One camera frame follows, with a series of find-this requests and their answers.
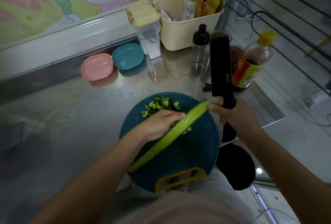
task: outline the metal counter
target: metal counter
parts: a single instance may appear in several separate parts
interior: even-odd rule
[[[202,92],[195,75],[200,67],[192,64],[190,49],[162,48],[161,57],[145,58],[138,67],[115,70],[94,82],[80,76],[85,58],[0,84],[0,116],[24,122],[29,133],[18,145],[0,151],[1,223],[29,220],[73,176],[107,152],[118,141],[128,112],[143,98],[171,91],[217,101]],[[285,117],[255,83],[241,96],[263,127]],[[221,139],[222,126],[218,116],[213,117]]]

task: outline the storage container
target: storage container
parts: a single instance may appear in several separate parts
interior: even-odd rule
[[[177,20],[180,20],[183,15],[183,0],[161,0],[157,5],[165,11],[170,11]],[[199,29],[199,25],[207,25],[207,31],[211,33],[223,11],[213,15],[179,22],[168,21],[160,16],[160,40],[168,50],[179,50],[190,47],[193,45],[193,34]]]
[[[155,5],[148,0],[139,0],[126,8],[130,24],[137,29],[140,45],[145,55],[154,59],[161,55],[159,13]]]

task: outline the beige basket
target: beige basket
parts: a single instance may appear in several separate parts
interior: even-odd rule
[[[161,0],[158,5],[163,10],[170,11],[176,20],[181,19],[184,11],[183,0]],[[193,44],[193,34],[199,29],[199,25],[207,25],[207,31],[211,33],[223,11],[224,9],[220,13],[179,22],[168,21],[160,15],[160,40],[167,50],[190,47]]]

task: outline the snack bag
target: snack bag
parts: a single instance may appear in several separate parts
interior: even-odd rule
[[[202,17],[212,15],[220,12],[224,5],[225,0],[191,0],[196,5],[195,17]]]

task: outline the bottle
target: bottle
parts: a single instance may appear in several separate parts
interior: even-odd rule
[[[265,31],[257,41],[251,42],[246,46],[232,73],[234,92],[244,92],[271,59],[273,50],[270,45],[275,36],[275,32]]]
[[[199,25],[199,30],[193,35],[192,60],[200,63],[204,59],[205,46],[209,43],[209,33],[206,25]]]

